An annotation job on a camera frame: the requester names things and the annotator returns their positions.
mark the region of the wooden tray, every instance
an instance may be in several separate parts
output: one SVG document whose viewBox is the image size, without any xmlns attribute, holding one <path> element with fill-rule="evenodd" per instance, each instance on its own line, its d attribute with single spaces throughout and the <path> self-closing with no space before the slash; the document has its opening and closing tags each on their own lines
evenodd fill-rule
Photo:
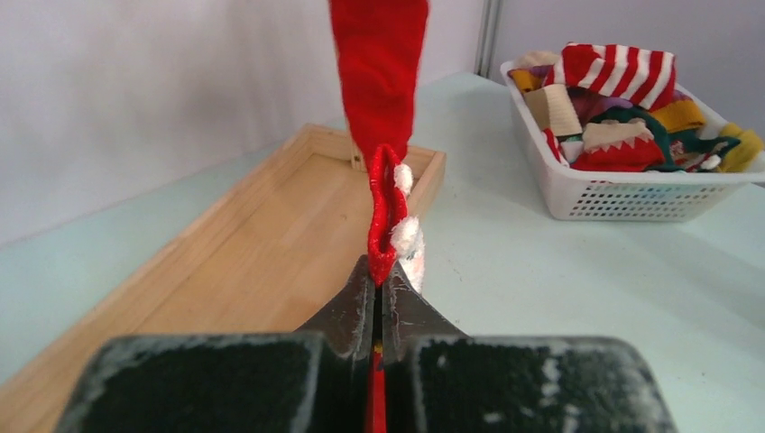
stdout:
<svg viewBox="0 0 765 433">
<path fill-rule="evenodd" d="M 366 250 L 368 180 L 345 132 L 307 125 L 0 388 L 0 431 L 51 431 L 112 336 L 291 331 Z M 423 216 L 446 155 L 410 147 Z"/>
</svg>

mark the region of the red fabric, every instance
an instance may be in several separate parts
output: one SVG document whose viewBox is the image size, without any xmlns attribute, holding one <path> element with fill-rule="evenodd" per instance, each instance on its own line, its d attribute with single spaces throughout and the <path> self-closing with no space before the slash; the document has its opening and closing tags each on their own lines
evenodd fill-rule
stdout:
<svg viewBox="0 0 765 433">
<path fill-rule="evenodd" d="M 372 364 L 369 369 L 369 388 L 366 402 L 366 433 L 386 433 L 388 420 L 385 418 L 385 370 L 383 369 L 383 345 L 374 344 Z"/>
<path fill-rule="evenodd" d="M 624 45 L 569 43 L 545 77 L 544 85 L 586 88 L 605 97 L 622 97 L 655 110 L 672 101 L 675 55 Z"/>
<path fill-rule="evenodd" d="M 329 0 L 348 129 L 373 196 L 370 273 L 380 286 L 396 261 L 390 232 L 406 215 L 393 167 L 407 154 L 428 0 Z"/>
<path fill-rule="evenodd" d="M 330 0 L 348 127 L 367 162 L 388 143 L 406 156 L 427 0 Z"/>
<path fill-rule="evenodd" d="M 372 191 L 372 224 L 367 237 L 369 272 L 379 287 L 396 263 L 396 250 L 391 245 L 391 230 L 407 216 L 406 197 L 396 188 L 394 167 L 401 163 L 387 144 L 377 147 L 370 164 L 369 188 Z"/>
<path fill-rule="evenodd" d="M 544 131 L 542 131 L 545 134 L 545 138 L 548 141 L 548 146 L 550 150 L 552 151 L 552 154 L 555 155 L 555 159 L 558 161 L 563 161 L 564 158 L 560 156 L 560 142 L 558 141 L 558 138 L 552 133 L 552 130 L 547 128 Z"/>
<path fill-rule="evenodd" d="M 571 168 L 584 171 L 638 172 L 664 162 L 664 153 L 656 142 L 635 138 L 634 147 L 623 143 L 621 149 L 609 146 L 608 149 L 584 152 L 571 164 Z"/>
</svg>

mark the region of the sock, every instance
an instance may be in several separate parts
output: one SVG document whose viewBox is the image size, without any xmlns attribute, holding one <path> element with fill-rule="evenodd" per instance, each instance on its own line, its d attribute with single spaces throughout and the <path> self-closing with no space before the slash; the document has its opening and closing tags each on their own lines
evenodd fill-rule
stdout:
<svg viewBox="0 0 765 433">
<path fill-rule="evenodd" d="M 672 140 L 667 133 L 667 129 L 664 128 L 664 126 L 660 124 L 658 120 L 654 119 L 653 116 L 648 114 L 648 112 L 644 109 L 638 106 L 633 106 L 631 108 L 615 106 L 609 108 L 601 115 L 593 117 L 590 122 L 593 124 L 600 124 L 606 120 L 616 120 L 619 123 L 626 124 L 632 119 L 642 119 L 645 121 L 646 127 L 650 133 L 653 134 L 653 142 L 661 149 L 661 152 L 664 155 L 664 162 L 657 166 L 651 166 L 650 170 L 682 170 L 673 163 L 674 160 L 672 159 L 672 152 L 669 149 L 670 145 L 672 144 Z"/>
<path fill-rule="evenodd" d="M 508 77 L 512 78 L 512 81 L 515 83 L 515 87 L 517 87 L 523 95 L 525 93 L 531 92 L 532 90 L 542 88 L 542 80 L 545 79 L 549 70 L 550 66 L 537 66 L 526 69 L 511 69 L 507 71 L 507 75 Z"/>
<path fill-rule="evenodd" d="M 529 51 L 515 61 L 516 68 L 548 66 L 560 59 L 560 54 L 552 51 Z"/>
<path fill-rule="evenodd" d="M 395 170 L 407 154 L 427 0 L 330 0 L 348 129 L 364 156 L 373 197 L 367 249 L 380 286 L 398 260 L 392 229 L 408 216 Z"/>
<path fill-rule="evenodd" d="M 556 137 L 582 133 L 566 86 L 556 84 L 533 90 L 523 96 L 539 129 L 550 129 Z"/>
<path fill-rule="evenodd" d="M 586 171 L 644 171 L 665 162 L 664 153 L 642 119 L 620 124 L 588 124 L 582 134 L 584 151 L 571 164 Z"/>
<path fill-rule="evenodd" d="M 723 126 L 723 130 L 717 135 L 719 137 L 738 137 L 743 133 L 743 129 L 733 122 L 729 122 Z"/>
<path fill-rule="evenodd" d="M 659 121 L 670 134 L 688 129 L 704 127 L 706 118 L 692 97 L 675 90 L 672 102 L 650 111 L 650 115 Z"/>
<path fill-rule="evenodd" d="M 653 140 L 653 133 L 648 130 L 643 119 L 630 119 L 624 124 L 615 120 L 587 124 L 582 134 L 585 152 L 594 152 L 601 147 L 619 146 L 634 139 Z"/>
<path fill-rule="evenodd" d="M 721 138 L 730 136 L 739 140 L 739 145 L 729 150 L 716 167 L 716 171 L 721 173 L 742 173 L 749 169 L 751 163 L 757 156 L 765 150 L 765 144 L 762 139 L 751 129 L 742 131 L 742 129 L 733 123 L 723 127 L 720 132 Z"/>
<path fill-rule="evenodd" d="M 569 43 L 544 85 L 586 88 L 605 97 L 621 97 L 656 109 L 672 101 L 675 55 L 624 45 Z"/>
<path fill-rule="evenodd" d="M 723 158 L 740 144 L 732 137 L 703 140 L 695 130 L 670 134 L 669 140 L 673 164 L 687 172 L 718 171 Z"/>
</svg>

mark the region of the black gripper pad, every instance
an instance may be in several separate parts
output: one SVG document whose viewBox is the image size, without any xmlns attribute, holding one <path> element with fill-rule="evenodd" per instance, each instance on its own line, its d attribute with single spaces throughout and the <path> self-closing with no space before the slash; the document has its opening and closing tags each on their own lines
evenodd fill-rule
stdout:
<svg viewBox="0 0 765 433">
<path fill-rule="evenodd" d="M 319 333 L 117 338 L 55 431 L 341 431 L 349 374 L 330 352 Z"/>
<path fill-rule="evenodd" d="M 647 364 L 609 338 L 422 337 L 386 375 L 395 432 L 676 431 Z"/>
</svg>

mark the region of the white wall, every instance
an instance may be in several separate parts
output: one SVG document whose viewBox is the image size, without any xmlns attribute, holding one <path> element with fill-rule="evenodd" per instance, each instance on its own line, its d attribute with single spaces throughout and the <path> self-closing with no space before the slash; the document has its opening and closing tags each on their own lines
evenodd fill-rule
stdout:
<svg viewBox="0 0 765 433">
<path fill-rule="evenodd" d="M 680 83 L 726 119 L 765 136 L 762 0 L 502 0 L 499 65 L 568 41 L 632 44 L 677 54 Z"/>
<path fill-rule="evenodd" d="M 421 82 L 472 70 L 482 7 L 432 2 Z M 0 245 L 340 115 L 326 1 L 3 1 Z"/>
</svg>

